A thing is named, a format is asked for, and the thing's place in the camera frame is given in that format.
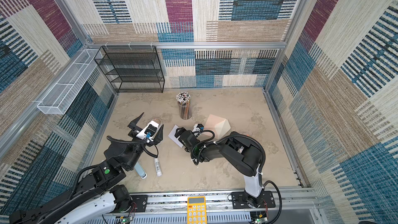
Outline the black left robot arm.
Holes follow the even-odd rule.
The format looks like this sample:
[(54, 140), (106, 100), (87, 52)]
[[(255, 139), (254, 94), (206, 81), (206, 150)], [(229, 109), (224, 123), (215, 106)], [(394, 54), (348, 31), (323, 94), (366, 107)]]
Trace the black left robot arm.
[(143, 153), (154, 158), (148, 147), (163, 140), (163, 125), (153, 118), (144, 127), (132, 120), (128, 128), (131, 140), (107, 136), (110, 146), (104, 151), (105, 160), (82, 169), (71, 188), (49, 202), (29, 211), (11, 214), (11, 224), (82, 224), (96, 216), (112, 212), (126, 213), (134, 203), (125, 185), (120, 182), (128, 171), (135, 170)]

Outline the pink lined letter paper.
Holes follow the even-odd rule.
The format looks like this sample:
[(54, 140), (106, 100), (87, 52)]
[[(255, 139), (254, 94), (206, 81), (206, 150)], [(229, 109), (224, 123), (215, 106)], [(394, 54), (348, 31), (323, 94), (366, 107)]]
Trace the pink lined letter paper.
[(184, 147), (184, 144), (182, 141), (179, 140), (180, 136), (186, 131), (184, 127), (179, 127), (177, 125), (174, 125), (172, 128), (171, 132), (169, 133), (168, 137), (175, 143), (177, 144), (180, 148)]

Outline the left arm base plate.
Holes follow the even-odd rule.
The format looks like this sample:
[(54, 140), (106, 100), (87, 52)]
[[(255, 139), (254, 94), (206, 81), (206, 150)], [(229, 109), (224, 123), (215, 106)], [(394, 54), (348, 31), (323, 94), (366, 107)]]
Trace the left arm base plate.
[(148, 195), (130, 195), (131, 200), (128, 204), (127, 214), (144, 213), (148, 203)]

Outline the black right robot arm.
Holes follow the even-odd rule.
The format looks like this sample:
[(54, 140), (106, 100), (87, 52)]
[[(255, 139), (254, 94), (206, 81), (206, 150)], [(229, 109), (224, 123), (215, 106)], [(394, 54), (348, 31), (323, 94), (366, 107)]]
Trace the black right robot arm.
[(196, 166), (225, 158), (244, 176), (244, 190), (232, 192), (228, 198), (234, 209), (265, 208), (264, 213), (251, 217), (252, 224), (274, 224), (278, 221), (283, 209), (282, 194), (273, 181), (262, 181), (266, 154), (260, 142), (235, 131), (215, 140), (215, 133), (203, 127), (194, 131), (177, 128), (174, 137), (190, 153)]

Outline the pink paper envelope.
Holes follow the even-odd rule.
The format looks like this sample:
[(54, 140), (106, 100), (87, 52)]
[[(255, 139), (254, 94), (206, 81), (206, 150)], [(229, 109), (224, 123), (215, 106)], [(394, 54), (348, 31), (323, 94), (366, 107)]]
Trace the pink paper envelope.
[(215, 139), (220, 139), (224, 137), (231, 129), (229, 121), (225, 118), (209, 115), (206, 123), (204, 124), (205, 130), (213, 131), (215, 134)]

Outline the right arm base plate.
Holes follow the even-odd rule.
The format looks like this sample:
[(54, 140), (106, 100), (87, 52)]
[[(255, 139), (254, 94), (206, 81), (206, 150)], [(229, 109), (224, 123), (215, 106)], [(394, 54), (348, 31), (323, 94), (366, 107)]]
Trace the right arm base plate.
[(232, 192), (230, 194), (231, 201), (234, 209), (244, 209), (244, 208), (275, 208), (275, 198), (271, 191), (261, 190), (260, 195), (258, 197), (253, 197), (246, 193), (242, 192)]

